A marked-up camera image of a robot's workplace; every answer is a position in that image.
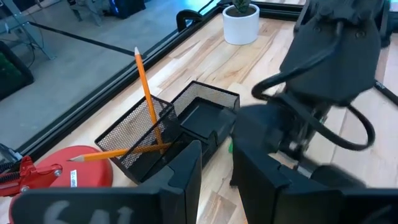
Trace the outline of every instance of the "sticker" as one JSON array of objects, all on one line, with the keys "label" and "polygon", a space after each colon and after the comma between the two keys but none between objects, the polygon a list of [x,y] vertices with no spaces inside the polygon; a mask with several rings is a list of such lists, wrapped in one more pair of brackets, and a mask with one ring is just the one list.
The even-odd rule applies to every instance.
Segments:
[{"label": "sticker", "polygon": [[70,171],[70,187],[77,187],[77,170]]}]

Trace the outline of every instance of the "red clamp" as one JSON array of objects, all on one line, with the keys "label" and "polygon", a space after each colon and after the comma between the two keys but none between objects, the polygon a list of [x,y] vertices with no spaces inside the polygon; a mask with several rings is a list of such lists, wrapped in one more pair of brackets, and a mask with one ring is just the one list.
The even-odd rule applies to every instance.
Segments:
[{"label": "red clamp", "polygon": [[0,174],[0,196],[14,196],[29,189],[50,187],[61,174],[61,165],[36,168],[32,159],[25,156],[21,160],[19,172]]}]

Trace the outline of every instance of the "potted plant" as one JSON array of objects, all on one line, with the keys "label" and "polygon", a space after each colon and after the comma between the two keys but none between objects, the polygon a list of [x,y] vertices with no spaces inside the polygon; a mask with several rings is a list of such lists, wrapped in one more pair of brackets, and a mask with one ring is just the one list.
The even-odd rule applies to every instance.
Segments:
[{"label": "potted plant", "polygon": [[224,9],[224,38],[230,44],[244,45],[257,39],[260,9],[250,0],[232,0]]}]

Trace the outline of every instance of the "black mesh organizer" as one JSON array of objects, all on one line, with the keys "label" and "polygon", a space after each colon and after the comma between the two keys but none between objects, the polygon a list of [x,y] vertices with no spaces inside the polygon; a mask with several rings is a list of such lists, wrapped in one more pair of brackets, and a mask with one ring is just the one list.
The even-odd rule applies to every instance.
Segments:
[{"label": "black mesh organizer", "polygon": [[192,81],[172,100],[183,132],[199,139],[203,166],[228,137],[240,108],[239,95],[211,85]]},{"label": "black mesh organizer", "polygon": [[152,101],[155,125],[143,98],[95,140],[103,151],[130,149],[112,161],[135,183],[152,177],[193,140],[201,141],[204,166],[228,136],[239,109],[238,94],[199,82],[191,82],[172,104],[154,96]]}]

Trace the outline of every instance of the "succulent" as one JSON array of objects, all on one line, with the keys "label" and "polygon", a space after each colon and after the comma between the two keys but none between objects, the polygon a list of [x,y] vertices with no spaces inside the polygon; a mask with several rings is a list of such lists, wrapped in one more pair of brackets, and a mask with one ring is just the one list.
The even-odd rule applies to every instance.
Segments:
[{"label": "succulent", "polygon": [[250,2],[251,0],[232,0],[235,8],[242,14],[245,14],[248,11]]}]

